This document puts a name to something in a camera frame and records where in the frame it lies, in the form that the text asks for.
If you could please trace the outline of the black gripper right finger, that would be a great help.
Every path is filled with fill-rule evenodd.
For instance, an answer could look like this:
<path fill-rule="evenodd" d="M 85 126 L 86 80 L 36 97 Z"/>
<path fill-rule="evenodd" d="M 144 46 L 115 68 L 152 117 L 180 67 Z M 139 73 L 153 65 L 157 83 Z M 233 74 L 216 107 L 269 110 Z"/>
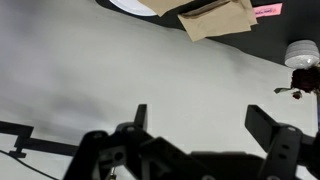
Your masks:
<path fill-rule="evenodd" d="M 300 180 L 298 166 L 320 179 L 320 133 L 304 134 L 299 128 L 276 122 L 257 105 L 247 107 L 245 127 L 267 153 L 259 180 Z"/>

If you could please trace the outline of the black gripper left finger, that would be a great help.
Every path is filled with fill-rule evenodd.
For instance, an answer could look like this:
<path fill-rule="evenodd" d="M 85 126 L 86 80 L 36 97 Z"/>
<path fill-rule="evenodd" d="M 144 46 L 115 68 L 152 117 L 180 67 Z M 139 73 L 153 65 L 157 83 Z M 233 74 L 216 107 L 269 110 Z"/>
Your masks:
<path fill-rule="evenodd" d="M 136 180 L 214 180 L 198 160 L 146 129 L 147 106 L 141 104 L 134 120 L 119 124 L 113 134 L 85 134 L 63 180 L 108 180 L 119 166 Z"/>

